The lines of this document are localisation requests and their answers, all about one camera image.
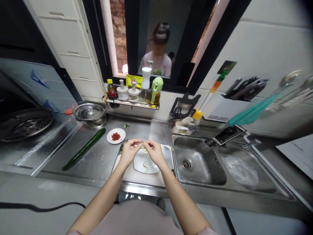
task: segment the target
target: person's left hand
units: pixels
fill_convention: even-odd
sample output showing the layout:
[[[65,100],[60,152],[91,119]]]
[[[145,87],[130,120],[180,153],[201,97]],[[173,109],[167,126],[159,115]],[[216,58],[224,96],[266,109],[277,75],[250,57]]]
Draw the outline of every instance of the person's left hand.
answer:
[[[142,147],[142,140],[132,139],[124,144],[121,159],[118,164],[121,164],[124,167],[128,167],[129,164],[134,160],[136,153]]]

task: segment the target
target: yellow brush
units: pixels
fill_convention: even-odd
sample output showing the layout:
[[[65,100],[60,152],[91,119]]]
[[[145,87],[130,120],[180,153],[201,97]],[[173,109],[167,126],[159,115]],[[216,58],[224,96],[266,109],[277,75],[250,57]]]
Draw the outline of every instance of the yellow brush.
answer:
[[[206,98],[206,100],[204,101],[201,109],[197,110],[195,112],[195,114],[192,116],[193,119],[195,120],[200,120],[203,113],[202,110],[204,109],[204,107],[206,106],[206,104],[208,103],[209,99],[211,99],[212,95],[216,92],[216,90],[218,89],[218,87],[222,84],[222,81],[225,79],[225,75],[228,73],[228,70],[225,70],[222,72],[222,74],[218,77],[218,79],[215,81],[213,87],[211,88],[210,94],[208,95],[208,97]]]

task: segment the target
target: spice rack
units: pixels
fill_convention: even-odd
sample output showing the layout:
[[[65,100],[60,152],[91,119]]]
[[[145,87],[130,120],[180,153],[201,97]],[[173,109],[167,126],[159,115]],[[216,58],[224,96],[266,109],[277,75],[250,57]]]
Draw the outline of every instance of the spice rack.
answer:
[[[158,105],[157,107],[153,108],[150,107],[147,104],[143,104],[143,103],[131,103],[129,101],[121,101],[119,99],[116,100],[110,100],[107,99],[106,103],[116,103],[116,104],[122,104],[122,105],[128,105],[128,106],[132,106],[132,107],[140,107],[140,108],[147,108],[147,109],[154,109],[154,110],[159,110],[160,109],[160,105]]]

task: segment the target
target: knife holder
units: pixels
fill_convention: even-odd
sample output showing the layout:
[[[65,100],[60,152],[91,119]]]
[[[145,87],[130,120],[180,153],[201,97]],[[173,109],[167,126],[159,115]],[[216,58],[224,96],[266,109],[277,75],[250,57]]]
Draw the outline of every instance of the knife holder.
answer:
[[[213,96],[203,109],[203,119],[226,123],[249,106],[250,101],[226,99],[222,95]]]

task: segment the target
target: red chili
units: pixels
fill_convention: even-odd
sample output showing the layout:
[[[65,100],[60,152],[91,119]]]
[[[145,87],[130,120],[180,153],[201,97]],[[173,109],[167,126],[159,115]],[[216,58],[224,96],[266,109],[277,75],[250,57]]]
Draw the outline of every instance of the red chili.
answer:
[[[114,134],[112,135],[112,140],[113,140],[113,141],[119,140],[120,137],[121,137],[121,136],[116,132],[116,133],[114,133]]]

